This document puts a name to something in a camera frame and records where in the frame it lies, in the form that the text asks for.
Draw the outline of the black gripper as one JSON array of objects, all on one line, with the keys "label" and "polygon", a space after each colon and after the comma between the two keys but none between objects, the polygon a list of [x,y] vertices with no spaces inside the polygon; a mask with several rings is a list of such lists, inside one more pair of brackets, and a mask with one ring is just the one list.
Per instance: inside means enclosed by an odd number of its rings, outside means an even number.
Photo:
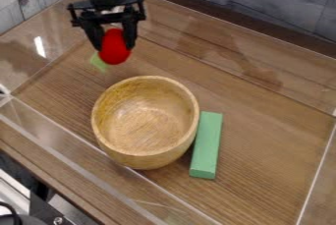
[{"label": "black gripper", "polygon": [[70,24],[81,27],[97,51],[102,48],[103,29],[99,25],[122,23],[125,48],[131,50],[137,38],[137,22],[145,20],[143,0],[117,0],[113,4],[103,1],[94,4],[90,0],[69,3],[66,10]]}]

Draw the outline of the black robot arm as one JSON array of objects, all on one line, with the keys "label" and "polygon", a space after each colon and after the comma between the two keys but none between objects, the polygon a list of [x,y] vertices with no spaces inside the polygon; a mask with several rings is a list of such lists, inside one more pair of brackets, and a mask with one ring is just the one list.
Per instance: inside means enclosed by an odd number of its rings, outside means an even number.
[{"label": "black robot arm", "polygon": [[66,11],[70,24],[81,28],[95,50],[102,49],[105,30],[102,25],[119,24],[125,48],[133,49],[137,39],[137,23],[143,21],[143,0],[81,0],[69,3]]}]

